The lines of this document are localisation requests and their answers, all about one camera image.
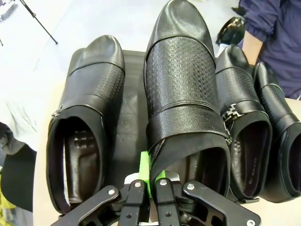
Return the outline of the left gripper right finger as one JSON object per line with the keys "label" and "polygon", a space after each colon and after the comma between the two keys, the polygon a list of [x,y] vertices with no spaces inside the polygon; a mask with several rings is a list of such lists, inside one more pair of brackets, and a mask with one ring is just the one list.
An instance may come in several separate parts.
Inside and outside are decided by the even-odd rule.
{"label": "left gripper right finger", "polygon": [[258,226],[260,217],[202,183],[182,185],[161,173],[154,184],[160,226]]}

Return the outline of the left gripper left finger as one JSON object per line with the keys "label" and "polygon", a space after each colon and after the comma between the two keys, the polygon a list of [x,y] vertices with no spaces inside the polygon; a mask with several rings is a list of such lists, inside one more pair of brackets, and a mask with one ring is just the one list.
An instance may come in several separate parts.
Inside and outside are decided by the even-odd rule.
{"label": "left gripper left finger", "polygon": [[54,226],[138,226],[149,220],[149,155],[141,152],[138,177],[121,189],[106,186]]}

